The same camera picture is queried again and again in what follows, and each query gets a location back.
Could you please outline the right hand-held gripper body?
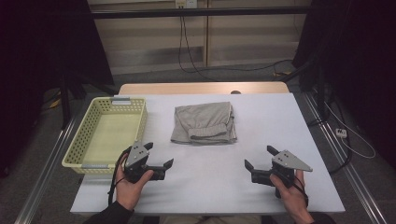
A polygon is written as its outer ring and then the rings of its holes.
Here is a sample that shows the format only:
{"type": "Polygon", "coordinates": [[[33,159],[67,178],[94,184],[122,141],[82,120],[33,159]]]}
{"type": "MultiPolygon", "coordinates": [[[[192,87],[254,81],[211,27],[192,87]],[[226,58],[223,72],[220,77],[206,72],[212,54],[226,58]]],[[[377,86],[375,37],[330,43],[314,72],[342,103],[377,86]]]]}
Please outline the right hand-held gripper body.
{"type": "Polygon", "coordinates": [[[251,174],[251,182],[273,187],[274,184],[270,180],[270,175],[276,175],[281,179],[286,188],[295,187],[307,199],[303,186],[298,186],[295,181],[299,180],[295,176],[295,171],[312,172],[313,169],[305,162],[300,160],[297,156],[288,150],[279,151],[276,156],[272,158],[272,168],[269,171],[255,169],[251,174]]]}

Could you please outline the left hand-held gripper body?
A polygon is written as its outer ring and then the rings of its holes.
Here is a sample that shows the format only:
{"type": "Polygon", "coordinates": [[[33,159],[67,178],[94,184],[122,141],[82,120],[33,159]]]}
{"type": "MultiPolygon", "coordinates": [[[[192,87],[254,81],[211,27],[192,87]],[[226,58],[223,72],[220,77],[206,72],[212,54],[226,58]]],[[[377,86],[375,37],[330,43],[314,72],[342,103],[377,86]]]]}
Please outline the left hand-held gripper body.
{"type": "Polygon", "coordinates": [[[136,183],[148,170],[153,172],[151,180],[164,180],[165,172],[163,166],[149,166],[149,150],[144,148],[145,144],[137,141],[129,147],[129,155],[124,163],[124,174],[131,183],[136,183]]]}

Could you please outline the yellow perforated plastic basket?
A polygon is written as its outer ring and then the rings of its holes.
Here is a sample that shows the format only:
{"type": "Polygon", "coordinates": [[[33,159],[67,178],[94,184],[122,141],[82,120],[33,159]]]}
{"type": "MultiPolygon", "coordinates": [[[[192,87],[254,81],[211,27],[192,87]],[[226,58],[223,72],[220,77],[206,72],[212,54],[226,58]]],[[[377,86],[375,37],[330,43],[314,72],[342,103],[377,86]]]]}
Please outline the yellow perforated plastic basket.
{"type": "Polygon", "coordinates": [[[143,138],[147,118],[144,98],[92,99],[62,166],[84,175],[111,174],[121,152],[143,138]]]}

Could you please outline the grey pants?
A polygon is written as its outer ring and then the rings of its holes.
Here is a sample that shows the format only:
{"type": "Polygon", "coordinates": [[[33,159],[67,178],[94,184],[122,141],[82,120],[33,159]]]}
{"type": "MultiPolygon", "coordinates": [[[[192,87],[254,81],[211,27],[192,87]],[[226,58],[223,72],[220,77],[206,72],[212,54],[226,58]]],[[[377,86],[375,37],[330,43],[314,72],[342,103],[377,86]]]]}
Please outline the grey pants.
{"type": "Polygon", "coordinates": [[[177,106],[174,120],[174,143],[216,145],[237,140],[230,102],[177,106]]]}

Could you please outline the person's left hand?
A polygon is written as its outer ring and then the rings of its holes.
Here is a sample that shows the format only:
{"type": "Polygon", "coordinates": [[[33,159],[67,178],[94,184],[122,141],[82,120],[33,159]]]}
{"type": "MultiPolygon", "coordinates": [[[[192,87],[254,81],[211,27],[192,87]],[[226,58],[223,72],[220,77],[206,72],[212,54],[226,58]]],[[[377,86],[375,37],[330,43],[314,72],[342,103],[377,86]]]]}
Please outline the person's left hand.
{"type": "Polygon", "coordinates": [[[143,187],[152,176],[153,172],[148,170],[136,183],[131,183],[125,179],[122,165],[120,165],[116,172],[116,201],[125,209],[133,211],[139,201],[143,187]]]}

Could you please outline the person's right hand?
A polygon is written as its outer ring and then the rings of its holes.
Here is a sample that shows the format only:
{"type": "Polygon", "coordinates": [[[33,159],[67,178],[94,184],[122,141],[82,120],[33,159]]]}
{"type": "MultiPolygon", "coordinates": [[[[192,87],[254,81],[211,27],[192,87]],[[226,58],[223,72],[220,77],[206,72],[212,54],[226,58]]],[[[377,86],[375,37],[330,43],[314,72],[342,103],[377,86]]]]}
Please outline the person's right hand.
{"type": "Polygon", "coordinates": [[[279,177],[270,175],[270,179],[278,189],[285,209],[296,224],[311,224],[314,219],[307,210],[304,195],[295,187],[286,188],[279,177]]]}

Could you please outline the light wooden table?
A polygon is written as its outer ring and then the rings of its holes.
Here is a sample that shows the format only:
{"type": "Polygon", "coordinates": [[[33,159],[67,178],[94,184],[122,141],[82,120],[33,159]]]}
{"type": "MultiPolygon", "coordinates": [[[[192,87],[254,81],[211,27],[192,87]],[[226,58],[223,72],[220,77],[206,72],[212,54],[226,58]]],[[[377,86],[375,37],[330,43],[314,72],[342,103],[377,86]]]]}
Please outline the light wooden table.
{"type": "Polygon", "coordinates": [[[255,94],[289,93],[283,82],[134,83],[120,87],[120,95],[136,94],[255,94]]]}

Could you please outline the black metal stand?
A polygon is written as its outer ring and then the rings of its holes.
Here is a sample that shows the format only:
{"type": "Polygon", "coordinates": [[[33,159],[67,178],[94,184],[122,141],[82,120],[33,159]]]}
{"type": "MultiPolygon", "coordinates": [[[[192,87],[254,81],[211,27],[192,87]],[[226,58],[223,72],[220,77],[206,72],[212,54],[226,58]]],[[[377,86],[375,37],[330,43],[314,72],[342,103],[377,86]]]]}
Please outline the black metal stand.
{"type": "Polygon", "coordinates": [[[116,90],[113,88],[113,76],[106,78],[90,77],[89,75],[81,73],[77,70],[71,70],[67,68],[60,69],[57,74],[59,77],[61,105],[63,111],[62,129],[66,128],[67,124],[72,118],[69,94],[72,94],[77,99],[84,99],[87,94],[84,89],[85,85],[90,85],[108,95],[114,95],[116,93],[116,90]]]}
{"type": "Polygon", "coordinates": [[[319,118],[321,120],[326,120],[325,81],[319,56],[311,56],[303,65],[296,68],[289,75],[281,78],[280,81],[287,83],[295,77],[299,78],[300,89],[302,91],[311,91],[314,87],[317,87],[317,107],[319,118]]]}

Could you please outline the beige wooden shelf unit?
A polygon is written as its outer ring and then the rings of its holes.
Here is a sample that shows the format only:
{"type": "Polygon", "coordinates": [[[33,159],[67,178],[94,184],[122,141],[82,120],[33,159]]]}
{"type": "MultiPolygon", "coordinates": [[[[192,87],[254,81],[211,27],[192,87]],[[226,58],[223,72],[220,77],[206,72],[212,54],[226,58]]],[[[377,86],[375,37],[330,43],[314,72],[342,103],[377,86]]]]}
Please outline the beige wooden shelf unit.
{"type": "MultiPolygon", "coordinates": [[[[311,0],[197,0],[198,8],[308,7],[311,0]]],[[[88,0],[91,11],[178,9],[175,0],[88,0]]],[[[97,20],[111,73],[272,63],[294,57],[304,14],[97,20]]]]}

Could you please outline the black curtain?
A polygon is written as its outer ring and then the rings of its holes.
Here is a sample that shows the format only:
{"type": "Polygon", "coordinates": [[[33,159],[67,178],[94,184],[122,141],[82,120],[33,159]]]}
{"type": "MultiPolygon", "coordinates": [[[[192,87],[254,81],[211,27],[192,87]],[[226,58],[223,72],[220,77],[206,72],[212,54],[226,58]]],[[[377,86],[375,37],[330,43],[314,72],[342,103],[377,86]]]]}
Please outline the black curtain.
{"type": "Polygon", "coordinates": [[[26,146],[45,91],[114,83],[88,0],[0,0],[0,178],[26,146]]]}
{"type": "Polygon", "coordinates": [[[396,169],[396,0],[311,0],[292,64],[312,57],[396,169]]]}

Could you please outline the black horizontal bar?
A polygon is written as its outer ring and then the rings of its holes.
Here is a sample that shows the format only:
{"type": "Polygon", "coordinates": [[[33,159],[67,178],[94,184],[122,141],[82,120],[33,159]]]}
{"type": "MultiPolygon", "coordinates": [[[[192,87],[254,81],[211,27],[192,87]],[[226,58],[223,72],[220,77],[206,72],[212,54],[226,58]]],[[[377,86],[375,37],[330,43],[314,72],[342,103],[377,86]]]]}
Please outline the black horizontal bar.
{"type": "Polygon", "coordinates": [[[312,7],[226,7],[226,8],[184,8],[150,9],[128,11],[93,11],[94,19],[134,19],[134,18],[171,18],[171,17],[210,17],[245,15],[287,15],[306,14],[312,7]]]}

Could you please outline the metal floor rail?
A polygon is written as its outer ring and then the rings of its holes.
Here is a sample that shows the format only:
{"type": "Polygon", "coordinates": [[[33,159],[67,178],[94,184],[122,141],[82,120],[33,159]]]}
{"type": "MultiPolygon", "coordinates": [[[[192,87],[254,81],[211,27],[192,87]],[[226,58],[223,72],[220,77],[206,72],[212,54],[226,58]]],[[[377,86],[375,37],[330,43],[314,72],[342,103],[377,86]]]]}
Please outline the metal floor rail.
{"type": "Polygon", "coordinates": [[[62,124],[59,113],[49,112],[44,113],[35,126],[18,173],[27,195],[12,224],[79,223],[80,216],[70,210],[81,176],[61,165],[69,134],[62,129],[62,124]]]}
{"type": "Polygon", "coordinates": [[[380,190],[391,184],[392,170],[373,152],[370,140],[356,130],[339,103],[327,103],[327,118],[321,120],[317,95],[305,92],[303,98],[308,128],[345,207],[333,218],[345,224],[391,224],[389,203],[382,199],[380,190]],[[347,138],[337,137],[336,129],[345,129],[347,138]]]}

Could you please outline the white wall outlet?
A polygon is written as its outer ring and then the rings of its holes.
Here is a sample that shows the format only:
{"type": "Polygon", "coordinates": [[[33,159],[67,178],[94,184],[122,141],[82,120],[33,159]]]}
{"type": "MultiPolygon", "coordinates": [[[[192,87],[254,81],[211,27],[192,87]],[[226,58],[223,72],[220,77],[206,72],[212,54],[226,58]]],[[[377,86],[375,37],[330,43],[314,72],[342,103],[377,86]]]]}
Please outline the white wall outlet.
{"type": "Polygon", "coordinates": [[[198,8],[197,0],[175,0],[176,8],[198,8]]]}

